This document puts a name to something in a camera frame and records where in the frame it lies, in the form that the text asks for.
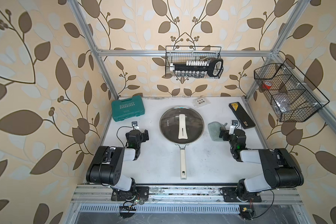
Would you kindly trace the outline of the green microfibre cloth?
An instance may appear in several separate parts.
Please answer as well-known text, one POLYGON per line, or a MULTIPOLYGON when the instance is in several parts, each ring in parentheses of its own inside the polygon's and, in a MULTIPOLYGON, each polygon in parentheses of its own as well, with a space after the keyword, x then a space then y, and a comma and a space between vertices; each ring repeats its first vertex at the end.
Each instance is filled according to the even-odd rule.
POLYGON ((225 125, 219 122, 216 122, 216 121, 208 124, 208 131, 209 131, 209 135, 212 141, 215 141, 215 142, 223 141, 223 139, 219 137, 221 128, 223 130, 226 129, 225 125))

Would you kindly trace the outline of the glass pot lid cream handle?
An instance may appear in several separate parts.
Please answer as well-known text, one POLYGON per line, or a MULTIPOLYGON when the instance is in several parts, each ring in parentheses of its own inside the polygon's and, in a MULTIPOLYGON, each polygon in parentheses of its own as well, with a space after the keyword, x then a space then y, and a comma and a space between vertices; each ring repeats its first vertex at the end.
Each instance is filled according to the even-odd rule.
POLYGON ((176 144, 190 144, 203 134, 204 121, 192 108, 176 106, 161 116, 159 128, 167 140, 176 144))

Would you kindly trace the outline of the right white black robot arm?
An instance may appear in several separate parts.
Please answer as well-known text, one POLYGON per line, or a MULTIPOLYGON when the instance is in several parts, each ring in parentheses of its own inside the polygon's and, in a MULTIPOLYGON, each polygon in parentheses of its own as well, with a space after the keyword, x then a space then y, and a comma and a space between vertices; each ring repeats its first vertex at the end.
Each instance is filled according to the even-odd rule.
POLYGON ((238 195, 303 185, 303 174, 286 149, 249 149, 246 147, 245 132, 240 129, 231 133, 221 128, 219 138, 229 142, 230 152, 236 161, 261 165, 262 174, 239 180, 238 195))

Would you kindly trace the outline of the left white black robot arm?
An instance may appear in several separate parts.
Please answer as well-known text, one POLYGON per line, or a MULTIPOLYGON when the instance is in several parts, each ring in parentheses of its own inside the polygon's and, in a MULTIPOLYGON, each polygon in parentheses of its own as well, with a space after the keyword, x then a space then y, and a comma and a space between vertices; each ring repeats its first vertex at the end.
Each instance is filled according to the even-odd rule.
POLYGON ((141 154, 141 144, 149 140, 148 130, 132 129, 126 133, 123 147, 99 146, 88 171, 86 181, 112 187, 124 193, 135 193, 135 180, 122 174, 123 162, 135 161, 141 154))

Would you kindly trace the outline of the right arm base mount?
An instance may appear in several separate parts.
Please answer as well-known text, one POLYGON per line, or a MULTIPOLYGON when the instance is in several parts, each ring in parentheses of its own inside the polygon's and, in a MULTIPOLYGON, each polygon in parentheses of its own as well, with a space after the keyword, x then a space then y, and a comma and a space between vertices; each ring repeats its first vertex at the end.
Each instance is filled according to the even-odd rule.
POLYGON ((221 195, 226 203, 261 203, 262 199, 259 193, 248 192, 238 189, 237 187, 223 187, 220 190, 221 195))

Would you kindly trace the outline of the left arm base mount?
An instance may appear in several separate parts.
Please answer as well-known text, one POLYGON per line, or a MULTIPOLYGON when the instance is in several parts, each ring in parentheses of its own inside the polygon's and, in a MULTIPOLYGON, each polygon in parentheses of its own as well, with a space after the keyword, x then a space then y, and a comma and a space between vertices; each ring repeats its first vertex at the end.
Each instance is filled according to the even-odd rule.
POLYGON ((139 202, 145 202, 148 200, 148 197, 149 197, 149 187, 132 186, 129 191, 113 189, 111 200, 116 202, 125 202, 133 200, 138 200, 139 202))

